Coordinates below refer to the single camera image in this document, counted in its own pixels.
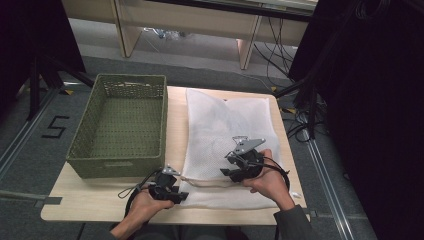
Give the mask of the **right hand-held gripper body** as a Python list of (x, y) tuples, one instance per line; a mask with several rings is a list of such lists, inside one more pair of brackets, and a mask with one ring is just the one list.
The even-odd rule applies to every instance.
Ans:
[(263, 138), (249, 139), (245, 136), (234, 137), (233, 140), (236, 142), (233, 151), (239, 155), (239, 160), (235, 165), (242, 171), (243, 180), (255, 178), (262, 171), (264, 163), (264, 157), (256, 150), (256, 147), (265, 143), (266, 140)]

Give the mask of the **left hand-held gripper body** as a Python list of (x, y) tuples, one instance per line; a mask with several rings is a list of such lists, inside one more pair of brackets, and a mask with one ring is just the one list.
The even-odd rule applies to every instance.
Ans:
[(177, 176), (180, 173), (172, 168), (170, 165), (162, 168), (159, 173), (155, 176), (155, 185), (162, 186), (167, 190), (167, 194), (170, 192), (178, 192), (179, 187), (175, 186)]

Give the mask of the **white mesh laundry bag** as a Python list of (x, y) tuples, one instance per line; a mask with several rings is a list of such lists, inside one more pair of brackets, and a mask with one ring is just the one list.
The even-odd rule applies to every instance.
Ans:
[(259, 193), (250, 193), (224, 175), (236, 166), (227, 160), (241, 140), (262, 139), (256, 149), (272, 151), (281, 163), (280, 141), (274, 131), (267, 98), (220, 99), (188, 89), (186, 100), (189, 138), (180, 190), (188, 197), (184, 207), (211, 209), (262, 209), (275, 203)]

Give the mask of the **green woven basket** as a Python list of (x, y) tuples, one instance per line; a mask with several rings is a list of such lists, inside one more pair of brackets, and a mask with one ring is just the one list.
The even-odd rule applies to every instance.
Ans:
[(99, 74), (66, 160), (82, 178), (141, 177), (165, 162), (163, 75)]

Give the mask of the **person's left hand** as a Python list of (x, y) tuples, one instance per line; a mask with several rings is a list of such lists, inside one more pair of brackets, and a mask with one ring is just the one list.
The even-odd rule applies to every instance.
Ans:
[(155, 200), (147, 189), (139, 192), (130, 206), (127, 217), (134, 223), (143, 224), (163, 209), (174, 206), (170, 200)]

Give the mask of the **person's right hand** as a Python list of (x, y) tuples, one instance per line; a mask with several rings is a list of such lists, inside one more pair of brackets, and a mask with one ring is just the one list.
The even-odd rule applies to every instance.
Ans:
[(289, 194), (285, 180), (280, 173), (280, 168), (273, 161), (272, 151), (261, 151), (264, 155), (264, 167), (256, 178), (245, 179), (242, 184), (250, 189), (251, 193), (260, 193), (274, 201), (281, 211), (288, 211), (295, 207), (295, 203)]

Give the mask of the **person's dark clothing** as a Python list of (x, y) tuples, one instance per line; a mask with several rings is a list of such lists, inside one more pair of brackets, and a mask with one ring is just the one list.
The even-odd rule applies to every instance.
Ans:
[(134, 240), (275, 240), (273, 227), (148, 225)]

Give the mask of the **black metal stand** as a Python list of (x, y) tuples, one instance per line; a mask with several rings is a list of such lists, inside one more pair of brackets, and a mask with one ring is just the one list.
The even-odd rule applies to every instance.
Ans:
[(339, 52), (354, 32), (356, 8), (362, 0), (318, 0), (289, 70), (292, 85), (274, 94), (280, 98), (293, 93), (297, 110), (307, 112), (306, 129), (314, 139), (317, 88), (335, 63)]
[(64, 81), (59, 76), (59, 71), (64, 71), (88, 87), (94, 86), (94, 81), (77, 71), (70, 65), (46, 55), (37, 54), (30, 65), (30, 107), (27, 120), (33, 120), (40, 111), (40, 78), (42, 78), (49, 90), (59, 90), (64, 86)]

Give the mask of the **clear plastic wrap bundle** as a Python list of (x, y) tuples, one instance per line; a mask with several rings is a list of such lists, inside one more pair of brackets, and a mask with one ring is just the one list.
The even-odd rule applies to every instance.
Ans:
[(152, 32), (155, 34), (159, 39), (171, 39), (171, 40), (178, 40), (180, 38), (184, 38), (187, 36), (186, 32), (181, 31), (171, 31), (171, 30), (164, 30), (164, 29), (158, 29), (158, 28), (144, 28), (145, 32)]

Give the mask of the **light wooden desk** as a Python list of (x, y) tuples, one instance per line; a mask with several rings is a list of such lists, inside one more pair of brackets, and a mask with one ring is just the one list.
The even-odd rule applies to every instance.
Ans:
[(185, 6), (183, 0), (162, 3), (152, 0), (61, 0), (68, 17), (110, 23), (116, 27), (121, 56), (132, 55), (144, 27), (233, 38), (237, 41), (240, 68), (248, 68), (255, 41), (297, 46), (308, 21), (291, 20), (287, 8), (267, 17), (264, 3), (257, 13), (232, 12)]

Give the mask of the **black curtain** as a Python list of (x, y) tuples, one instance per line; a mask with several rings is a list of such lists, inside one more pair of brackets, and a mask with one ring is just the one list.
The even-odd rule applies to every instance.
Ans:
[(65, 71), (91, 86), (62, 0), (0, 0), (0, 116), (39, 65), (43, 77)]
[(378, 240), (424, 240), (424, 0), (318, 0), (290, 75), (341, 31), (317, 92)]

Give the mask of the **metal floor rail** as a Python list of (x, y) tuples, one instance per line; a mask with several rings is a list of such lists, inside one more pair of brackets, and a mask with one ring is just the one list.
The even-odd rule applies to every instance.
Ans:
[(8, 145), (5, 151), (0, 156), (0, 180), (6, 175), (7, 171), (25, 146), (40, 121), (44, 117), (47, 108), (51, 102), (59, 94), (58, 89), (48, 90), (46, 95), (43, 97), (40, 108), (36, 114), (30, 120), (27, 120), (20, 131), (17, 133), (13, 141)]
[(299, 120), (301, 123), (307, 126), (307, 128), (303, 131), (303, 136), (305, 137), (310, 155), (312, 157), (312, 161), (316, 168), (318, 178), (322, 185), (324, 194), (329, 204), (329, 208), (332, 212), (333, 219), (340, 234), (340, 237), (342, 240), (355, 240), (349, 220), (346, 217), (345, 212), (341, 206), (341, 203), (335, 192), (334, 186), (331, 182), (327, 168), (321, 156), (321, 152), (319, 151), (317, 142), (313, 137), (314, 128), (312, 127), (312, 121), (308, 120), (307, 116), (304, 113), (299, 114)]

